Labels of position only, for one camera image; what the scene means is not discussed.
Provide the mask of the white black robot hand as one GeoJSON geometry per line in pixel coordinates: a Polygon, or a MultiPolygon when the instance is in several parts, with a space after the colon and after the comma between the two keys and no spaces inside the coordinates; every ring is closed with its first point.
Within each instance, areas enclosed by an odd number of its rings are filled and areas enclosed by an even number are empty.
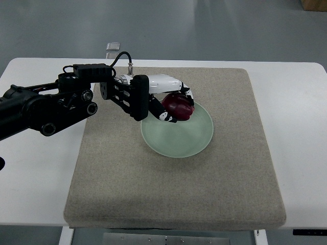
{"type": "Polygon", "coordinates": [[[145,76],[145,81],[149,83],[149,112],[157,119],[175,123],[176,118],[171,116],[161,104],[162,100],[169,93],[179,92],[193,99],[191,89],[182,81],[169,75],[158,74],[145,76]]]}

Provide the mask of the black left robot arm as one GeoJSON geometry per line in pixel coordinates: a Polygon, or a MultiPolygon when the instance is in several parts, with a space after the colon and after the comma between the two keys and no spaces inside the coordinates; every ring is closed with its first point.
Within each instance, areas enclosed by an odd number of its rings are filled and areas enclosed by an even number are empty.
{"type": "Polygon", "coordinates": [[[136,121],[149,112],[149,78],[134,76],[123,84],[112,66],[74,64],[73,72],[59,74],[53,83],[21,87],[11,85],[1,97],[1,139],[26,129],[52,136],[92,115],[98,106],[92,83],[100,84],[104,100],[112,100],[136,121]]]}

